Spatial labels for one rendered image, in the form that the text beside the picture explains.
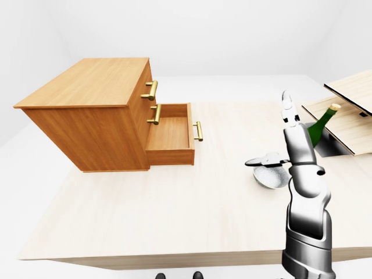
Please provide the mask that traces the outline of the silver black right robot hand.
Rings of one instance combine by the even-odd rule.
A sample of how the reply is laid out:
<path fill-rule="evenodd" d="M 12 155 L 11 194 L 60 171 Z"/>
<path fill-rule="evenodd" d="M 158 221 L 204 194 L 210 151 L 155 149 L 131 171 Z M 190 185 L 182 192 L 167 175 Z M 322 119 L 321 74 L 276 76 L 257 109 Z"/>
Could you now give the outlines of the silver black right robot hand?
<path fill-rule="evenodd" d="M 245 162 L 246 166 L 278 167 L 284 163 L 316 164 L 313 145 L 307 128 L 301 123 L 296 106 L 287 91 L 282 93 L 283 110 L 282 119 L 285 122 L 284 138 L 287 145 L 287 155 L 268 153 L 267 155 L 254 158 Z"/>

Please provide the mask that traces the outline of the small round bowl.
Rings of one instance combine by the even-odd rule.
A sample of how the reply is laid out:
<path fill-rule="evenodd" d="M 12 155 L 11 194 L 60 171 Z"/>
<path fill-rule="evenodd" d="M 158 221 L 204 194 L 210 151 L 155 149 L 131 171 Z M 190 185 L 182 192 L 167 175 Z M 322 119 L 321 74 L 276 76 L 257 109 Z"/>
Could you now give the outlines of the small round bowl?
<path fill-rule="evenodd" d="M 282 188 L 288 184 L 290 179 L 290 175 L 282 166 L 255 167 L 253 169 L 253 176 L 259 185 L 269 189 Z"/>

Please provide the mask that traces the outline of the wooden cabinet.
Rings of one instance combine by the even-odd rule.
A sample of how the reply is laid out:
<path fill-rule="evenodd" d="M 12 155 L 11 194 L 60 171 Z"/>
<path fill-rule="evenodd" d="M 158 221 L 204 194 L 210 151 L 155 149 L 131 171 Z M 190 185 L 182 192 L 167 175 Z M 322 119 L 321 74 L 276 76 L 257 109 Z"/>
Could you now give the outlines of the wooden cabinet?
<path fill-rule="evenodd" d="M 81 171 L 148 170 L 128 107 L 147 59 L 82 59 L 16 107 Z"/>

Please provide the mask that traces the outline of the green wine bottle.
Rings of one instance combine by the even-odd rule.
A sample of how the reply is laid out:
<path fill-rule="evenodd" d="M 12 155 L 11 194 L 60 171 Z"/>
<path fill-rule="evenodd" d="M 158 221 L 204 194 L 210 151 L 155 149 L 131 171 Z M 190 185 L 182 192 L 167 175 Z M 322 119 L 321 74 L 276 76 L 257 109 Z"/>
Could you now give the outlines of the green wine bottle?
<path fill-rule="evenodd" d="M 319 143 L 324 127 L 340 108 L 341 105 L 333 103 L 322 115 L 322 117 L 307 129 L 313 147 Z"/>

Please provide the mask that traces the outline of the open wooden drawer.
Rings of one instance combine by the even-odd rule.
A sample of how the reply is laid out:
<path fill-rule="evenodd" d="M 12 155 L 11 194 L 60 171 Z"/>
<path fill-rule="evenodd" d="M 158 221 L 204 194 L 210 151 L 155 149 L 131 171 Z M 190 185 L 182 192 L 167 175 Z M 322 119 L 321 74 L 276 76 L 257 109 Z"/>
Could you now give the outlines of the open wooden drawer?
<path fill-rule="evenodd" d="M 151 125 L 146 145 L 149 164 L 194 164 L 191 104 L 163 104 L 159 124 Z"/>

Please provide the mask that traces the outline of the closed wooden drawer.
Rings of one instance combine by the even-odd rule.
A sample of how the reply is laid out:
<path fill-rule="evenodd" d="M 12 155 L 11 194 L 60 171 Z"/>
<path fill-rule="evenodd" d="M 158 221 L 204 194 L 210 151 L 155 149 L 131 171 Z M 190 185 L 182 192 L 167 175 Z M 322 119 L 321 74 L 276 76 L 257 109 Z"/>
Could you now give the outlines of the closed wooden drawer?
<path fill-rule="evenodd" d="M 150 101 L 149 99 L 141 98 L 141 94 L 148 94 L 150 88 L 150 86 L 143 86 L 138 90 L 133 100 L 134 120 L 138 130 L 139 139 L 144 148 L 146 147 L 146 141 L 151 125 L 147 120 L 153 119 L 153 110 L 151 109 L 151 106 L 156 106 L 156 100 Z"/>
<path fill-rule="evenodd" d="M 134 117 L 142 117 L 145 119 L 144 122 L 152 117 L 151 106 L 156 105 L 155 100 L 150 101 L 148 98 L 141 98 L 141 95 L 150 93 L 151 86 L 146 85 L 147 82 L 152 82 L 149 59 L 146 60 L 144 69 L 137 81 L 132 96 L 128 101 L 128 107 L 130 108 Z"/>

